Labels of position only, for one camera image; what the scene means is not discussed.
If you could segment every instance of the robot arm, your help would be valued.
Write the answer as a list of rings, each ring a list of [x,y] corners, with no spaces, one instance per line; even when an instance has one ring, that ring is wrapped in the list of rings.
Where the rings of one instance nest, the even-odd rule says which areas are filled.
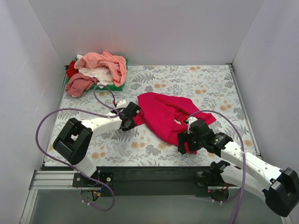
[[[205,148],[208,152],[232,162],[220,161],[211,164],[210,172],[197,173],[197,180],[204,184],[231,183],[241,186],[243,152],[239,145],[224,133],[215,134],[204,120],[190,117],[188,131],[178,134],[178,151]],[[249,152],[245,152],[246,179],[245,189],[265,200],[268,207],[276,214],[286,217],[299,202],[299,178],[297,173],[287,168],[282,170],[272,166]]]
[[[116,118],[94,118],[83,121],[76,118],[69,119],[55,139],[53,148],[76,169],[89,177],[92,176],[97,168],[86,155],[90,140],[112,130],[127,131],[134,128],[133,118],[141,110],[138,105],[133,102],[127,104],[125,100],[118,102],[116,108],[119,111]]]

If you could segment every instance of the pink cloth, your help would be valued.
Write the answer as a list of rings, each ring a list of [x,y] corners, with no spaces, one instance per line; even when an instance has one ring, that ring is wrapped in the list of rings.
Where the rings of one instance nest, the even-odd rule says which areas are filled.
[[[90,89],[90,87],[97,82],[98,80],[96,78],[77,73],[70,78],[65,87],[65,91],[68,95],[80,97],[84,90]]]
[[[74,68],[95,69],[103,66],[110,69],[115,86],[124,84],[127,75],[126,60],[122,56],[113,56],[108,51],[104,51],[101,55],[94,52],[87,53],[76,61]]]
[[[188,125],[184,120],[199,109],[193,102],[184,97],[166,96],[148,92],[138,96],[138,104],[143,109],[134,119],[136,125],[143,123],[160,139],[178,146],[178,133],[186,132]],[[197,119],[204,119],[209,125],[216,121],[210,113],[197,113]]]

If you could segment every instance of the white wall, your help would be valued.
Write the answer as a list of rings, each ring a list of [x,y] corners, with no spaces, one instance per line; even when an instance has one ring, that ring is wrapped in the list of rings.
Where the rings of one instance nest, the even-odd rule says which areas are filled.
[[[224,64],[263,0],[29,2],[64,64],[105,49],[130,64]]]
[[[233,67],[262,157],[299,174],[299,1],[265,0]]]
[[[0,223],[17,224],[34,169],[39,121],[57,108],[64,67],[27,0],[0,1]],[[53,121],[40,140],[46,147]]]

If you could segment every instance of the table surface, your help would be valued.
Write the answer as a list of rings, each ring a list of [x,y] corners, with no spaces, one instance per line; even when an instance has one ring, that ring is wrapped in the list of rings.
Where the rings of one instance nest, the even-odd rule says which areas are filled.
[[[234,79],[228,65],[209,66],[128,66],[128,75],[122,91],[114,91],[116,100],[138,103],[137,96],[145,92],[156,92],[190,98],[201,110],[214,110],[227,116],[237,127],[244,141],[245,150],[259,154],[250,132],[247,118],[239,100]],[[108,91],[97,91],[99,98],[111,104]],[[65,92],[60,108],[78,108],[107,114],[102,106],[86,91],[82,97],[74,98]],[[240,142],[230,124],[219,115],[210,125],[214,132],[224,132]],[[48,153],[64,160],[52,147],[54,139],[66,121],[72,117],[79,120],[95,118],[76,111],[59,112],[51,134]],[[96,166],[209,166],[221,160],[201,149],[197,154],[182,155],[174,145],[168,145],[152,133],[145,124],[127,132],[112,131],[92,139],[87,154]],[[62,166],[45,157],[45,166]]]

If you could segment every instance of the white cloth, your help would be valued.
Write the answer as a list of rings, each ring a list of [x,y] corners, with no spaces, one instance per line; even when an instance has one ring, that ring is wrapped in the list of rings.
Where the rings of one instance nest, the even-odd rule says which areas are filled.
[[[82,57],[83,57],[82,55],[77,55],[77,59],[80,59]],[[81,68],[79,69],[79,72],[85,76],[96,78],[99,81],[98,84],[102,84],[102,85],[114,84],[110,70],[105,67],[99,67],[96,69]]]

